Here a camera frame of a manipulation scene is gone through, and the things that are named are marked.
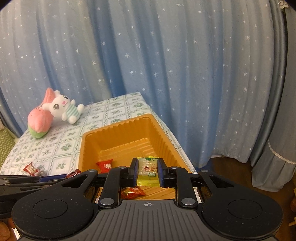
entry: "human hand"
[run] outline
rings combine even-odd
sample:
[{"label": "human hand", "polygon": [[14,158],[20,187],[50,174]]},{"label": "human hand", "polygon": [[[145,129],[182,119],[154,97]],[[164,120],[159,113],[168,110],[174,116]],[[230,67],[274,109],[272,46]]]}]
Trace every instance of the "human hand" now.
[{"label": "human hand", "polygon": [[17,238],[13,229],[15,229],[15,225],[11,218],[8,219],[7,225],[0,222],[0,241],[16,241]]}]

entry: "ribbed plastic surface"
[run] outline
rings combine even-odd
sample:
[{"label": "ribbed plastic surface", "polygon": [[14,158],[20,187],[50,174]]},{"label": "ribbed plastic surface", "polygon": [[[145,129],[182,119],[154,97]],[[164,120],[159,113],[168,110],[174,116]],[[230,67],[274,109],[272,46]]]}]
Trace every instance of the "ribbed plastic surface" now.
[{"label": "ribbed plastic surface", "polygon": [[[97,169],[98,161],[113,159],[112,167],[129,166],[133,157],[157,156],[168,167],[187,165],[151,114],[121,121],[87,132],[82,137],[78,168]],[[143,187],[146,196],[139,199],[173,199],[172,188]]]}]

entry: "green cushion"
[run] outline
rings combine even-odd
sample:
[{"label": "green cushion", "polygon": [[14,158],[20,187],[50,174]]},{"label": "green cushion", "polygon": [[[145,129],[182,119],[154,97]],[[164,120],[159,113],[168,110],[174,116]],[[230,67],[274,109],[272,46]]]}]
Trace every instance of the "green cushion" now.
[{"label": "green cushion", "polygon": [[7,158],[8,154],[14,147],[15,142],[13,138],[9,134],[8,130],[5,128],[4,130],[0,131],[0,168],[2,167],[5,159]]}]

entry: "white bunny plush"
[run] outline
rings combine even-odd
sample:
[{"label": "white bunny plush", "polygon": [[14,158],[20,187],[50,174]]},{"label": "white bunny plush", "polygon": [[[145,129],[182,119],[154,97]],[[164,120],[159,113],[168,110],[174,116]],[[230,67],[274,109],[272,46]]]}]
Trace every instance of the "white bunny plush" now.
[{"label": "white bunny plush", "polygon": [[84,105],[80,104],[75,106],[75,100],[71,100],[61,95],[59,91],[55,91],[55,98],[51,103],[43,104],[43,110],[49,110],[50,113],[56,117],[61,118],[63,121],[67,120],[70,124],[74,124],[80,117],[84,110]]}]

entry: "candy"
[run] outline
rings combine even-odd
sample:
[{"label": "candy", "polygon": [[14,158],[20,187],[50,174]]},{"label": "candy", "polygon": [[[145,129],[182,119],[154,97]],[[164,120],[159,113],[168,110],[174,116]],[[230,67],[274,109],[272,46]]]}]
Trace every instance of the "candy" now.
[{"label": "candy", "polygon": [[98,161],[96,164],[99,166],[101,172],[100,173],[107,173],[110,171],[111,167],[111,163],[112,163],[113,159],[110,160],[106,160],[106,161]]},{"label": "candy", "polygon": [[25,168],[23,169],[25,172],[29,173],[31,176],[38,176],[39,169],[33,167],[33,162],[31,161],[30,164],[28,164],[27,166],[25,166]]},{"label": "candy", "polygon": [[139,196],[145,196],[146,193],[141,190],[140,187],[136,186],[134,188],[125,188],[121,190],[122,199],[134,199]]},{"label": "candy", "polygon": [[138,157],[139,169],[137,186],[159,187],[157,160],[159,157]]},{"label": "candy", "polygon": [[65,178],[74,177],[80,173],[81,173],[81,171],[79,169],[76,169],[75,171],[70,172]]}]

